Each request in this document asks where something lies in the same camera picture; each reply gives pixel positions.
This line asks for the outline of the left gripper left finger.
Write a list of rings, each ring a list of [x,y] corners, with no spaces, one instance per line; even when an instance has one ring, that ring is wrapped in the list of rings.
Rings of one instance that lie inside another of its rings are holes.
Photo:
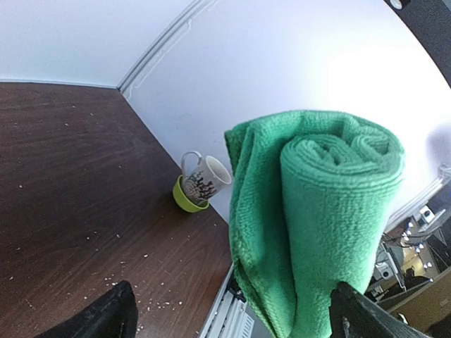
[[[45,337],[135,337],[138,309],[128,281],[121,281],[73,317],[39,334]]]

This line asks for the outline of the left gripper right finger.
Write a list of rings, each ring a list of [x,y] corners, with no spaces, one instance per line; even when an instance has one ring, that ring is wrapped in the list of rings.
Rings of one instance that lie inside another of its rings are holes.
[[[330,294],[332,338],[425,337],[408,324],[392,317],[346,282],[339,282]]]

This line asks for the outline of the green microfiber towel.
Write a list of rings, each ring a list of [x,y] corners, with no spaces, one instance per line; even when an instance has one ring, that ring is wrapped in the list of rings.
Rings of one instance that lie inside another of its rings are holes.
[[[349,113],[288,111],[225,133],[235,278],[273,337],[329,337],[339,282],[364,292],[405,152]]]

